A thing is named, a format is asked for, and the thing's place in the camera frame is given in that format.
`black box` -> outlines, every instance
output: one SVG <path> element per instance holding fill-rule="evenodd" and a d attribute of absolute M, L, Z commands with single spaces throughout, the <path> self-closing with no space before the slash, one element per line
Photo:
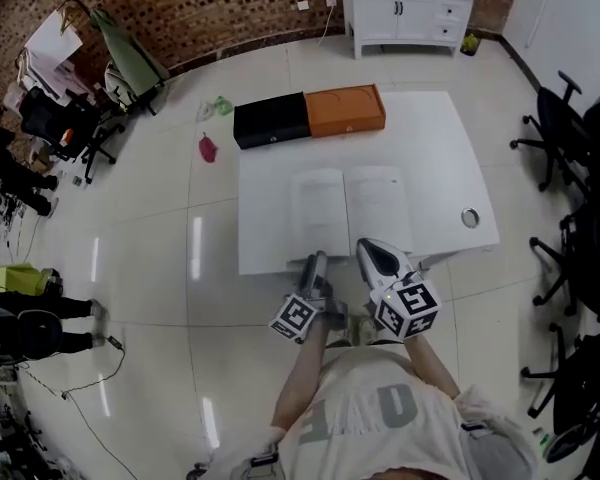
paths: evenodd
<path fill-rule="evenodd" d="M 235 108 L 233 138 L 240 149 L 309 136 L 307 104 L 301 92 Z"/>

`brick wall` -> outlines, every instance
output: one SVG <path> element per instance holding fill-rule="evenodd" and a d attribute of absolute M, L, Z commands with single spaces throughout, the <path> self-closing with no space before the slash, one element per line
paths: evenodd
<path fill-rule="evenodd" d="M 0 0 L 0 100 L 15 77 L 14 59 L 42 21 L 64 0 Z M 173 67 L 209 52 L 289 31 L 324 27 L 324 0 L 82 0 L 101 5 L 165 66 Z M 478 0 L 471 25 L 500 32 L 513 0 Z M 340 7 L 332 18 L 342 25 Z M 87 81 L 101 78 L 108 54 L 101 36 L 84 19 L 77 24 L 84 45 L 72 60 Z"/>

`white tile floor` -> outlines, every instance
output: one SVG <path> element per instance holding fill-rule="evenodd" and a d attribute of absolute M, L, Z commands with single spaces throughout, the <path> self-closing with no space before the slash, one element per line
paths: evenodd
<path fill-rule="evenodd" d="M 117 165 L 99 163 L 87 189 L 73 186 L 72 176 L 64 178 L 56 214 L 38 224 L 29 260 L 60 270 L 67 296 L 101 300 L 110 310 L 110 334 L 127 348 L 120 374 L 103 387 L 76 393 L 76 400 L 103 442 L 138 478 L 184 478 L 209 456 L 203 397 L 213 403 L 221 441 L 244 426 L 267 422 L 298 350 L 265 327 L 292 278 L 238 276 L 232 118 L 196 123 L 200 101 L 223 95 L 240 104 L 372 82 L 382 90 L 446 90 L 460 113 L 483 169 L 501 243 L 454 257 L 431 272 L 445 304 L 429 338 L 463 387 L 480 384 L 524 418 L 537 386 L 520 384 L 518 371 L 548 366 L 552 347 L 546 328 L 560 314 L 559 302 L 557 310 L 531 305 L 544 277 L 528 238 L 555 243 L 558 221 L 569 208 L 559 191 L 537 192 L 538 158 L 508 147 L 523 133 L 521 115 L 534 109 L 533 89 L 493 42 L 484 41 L 474 58 L 378 49 L 354 61 L 344 37 L 329 37 L 321 46 L 301 41 L 222 60 L 173 81 L 158 116 L 141 116 L 115 139 Z M 203 133 L 220 148 L 214 164 L 203 162 L 197 150 Z M 81 166 L 69 170 L 79 173 Z M 25 214 L 19 247 L 15 223 L 10 235 L 15 261 L 25 258 L 36 220 L 32 211 Z M 10 261 L 3 243 L 0 264 Z M 366 302 L 354 262 L 336 267 L 332 280 L 350 306 Z M 579 319 L 591 325 L 586 316 L 571 325 L 577 327 Z M 118 358 L 106 347 L 34 363 L 31 372 L 66 389 L 106 376 Z M 128 478 L 73 405 L 26 376 L 23 387 L 50 440 L 88 477 Z M 525 423 L 551 428 L 550 415 Z M 542 478 L 574 473 L 583 453 L 543 468 Z"/>

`white t-shirt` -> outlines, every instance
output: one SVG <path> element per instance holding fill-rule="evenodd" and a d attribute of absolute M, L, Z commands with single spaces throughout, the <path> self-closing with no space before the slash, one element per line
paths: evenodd
<path fill-rule="evenodd" d="M 527 480 L 537 460 L 524 434 L 474 389 L 453 401 L 415 377 L 405 357 L 360 347 L 325 366 L 311 406 L 286 435 L 254 433 L 242 448 L 220 451 L 203 478 L 234 478 L 227 472 L 238 459 L 277 442 L 287 480 L 366 480 L 400 468 L 448 480 Z"/>

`white door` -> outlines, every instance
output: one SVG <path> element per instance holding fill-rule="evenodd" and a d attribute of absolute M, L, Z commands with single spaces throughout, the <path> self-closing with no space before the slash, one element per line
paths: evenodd
<path fill-rule="evenodd" d="M 356 35 L 362 40 L 395 39 L 398 0 L 360 0 L 354 3 Z"/>
<path fill-rule="evenodd" d="M 398 3 L 398 39 L 429 39 L 436 0 L 400 0 Z"/>

